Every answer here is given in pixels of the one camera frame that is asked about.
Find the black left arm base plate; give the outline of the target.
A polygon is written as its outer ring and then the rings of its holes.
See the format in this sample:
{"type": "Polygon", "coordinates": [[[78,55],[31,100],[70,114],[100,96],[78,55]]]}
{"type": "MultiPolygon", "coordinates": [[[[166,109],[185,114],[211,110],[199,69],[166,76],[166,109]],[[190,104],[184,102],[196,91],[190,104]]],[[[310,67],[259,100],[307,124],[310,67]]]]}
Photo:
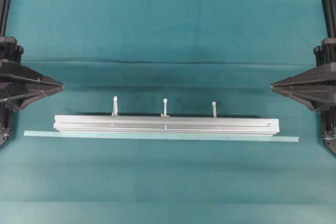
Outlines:
{"type": "Polygon", "coordinates": [[[1,147],[12,135],[13,110],[1,103],[1,147]]]}

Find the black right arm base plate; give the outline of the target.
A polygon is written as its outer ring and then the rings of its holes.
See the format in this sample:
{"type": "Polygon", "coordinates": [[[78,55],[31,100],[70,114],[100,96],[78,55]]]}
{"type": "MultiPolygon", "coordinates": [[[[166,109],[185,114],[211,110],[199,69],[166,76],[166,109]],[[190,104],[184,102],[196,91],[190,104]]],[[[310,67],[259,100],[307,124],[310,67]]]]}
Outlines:
{"type": "Polygon", "coordinates": [[[335,155],[335,105],[322,111],[320,115],[324,145],[335,155]]]}

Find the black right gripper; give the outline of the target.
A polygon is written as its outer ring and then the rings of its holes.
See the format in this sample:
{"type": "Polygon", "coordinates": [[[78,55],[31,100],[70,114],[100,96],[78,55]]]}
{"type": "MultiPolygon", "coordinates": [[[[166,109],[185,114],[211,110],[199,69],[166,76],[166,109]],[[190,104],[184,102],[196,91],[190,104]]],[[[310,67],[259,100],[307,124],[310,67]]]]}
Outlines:
{"type": "Polygon", "coordinates": [[[271,84],[273,92],[323,111],[335,105],[335,64],[328,63],[271,84]]]}

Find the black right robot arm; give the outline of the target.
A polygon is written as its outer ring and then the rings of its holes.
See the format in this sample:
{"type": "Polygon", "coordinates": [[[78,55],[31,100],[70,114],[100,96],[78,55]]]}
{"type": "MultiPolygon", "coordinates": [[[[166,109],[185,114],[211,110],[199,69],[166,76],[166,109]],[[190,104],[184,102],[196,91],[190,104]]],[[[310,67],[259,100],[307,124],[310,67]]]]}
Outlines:
{"type": "Polygon", "coordinates": [[[326,38],[314,48],[317,66],[271,84],[271,90],[321,112],[335,106],[335,39],[326,38]]]}

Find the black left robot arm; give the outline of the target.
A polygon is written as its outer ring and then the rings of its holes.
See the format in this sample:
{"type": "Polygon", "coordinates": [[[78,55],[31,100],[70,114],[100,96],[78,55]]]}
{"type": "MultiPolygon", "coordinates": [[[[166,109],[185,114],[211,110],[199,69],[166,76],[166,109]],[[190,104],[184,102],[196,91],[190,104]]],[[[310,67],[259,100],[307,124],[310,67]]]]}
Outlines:
{"type": "Polygon", "coordinates": [[[14,111],[64,90],[64,84],[21,65],[24,48],[14,37],[1,37],[1,103],[14,111]]]}

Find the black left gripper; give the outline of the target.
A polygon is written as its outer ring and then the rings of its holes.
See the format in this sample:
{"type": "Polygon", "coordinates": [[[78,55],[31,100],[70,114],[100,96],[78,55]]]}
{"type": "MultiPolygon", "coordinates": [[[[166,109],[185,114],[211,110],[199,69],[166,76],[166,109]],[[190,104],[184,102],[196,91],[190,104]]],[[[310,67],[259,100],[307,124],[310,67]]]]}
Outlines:
{"type": "Polygon", "coordinates": [[[1,103],[14,111],[64,90],[64,84],[19,63],[1,60],[1,103]]]}

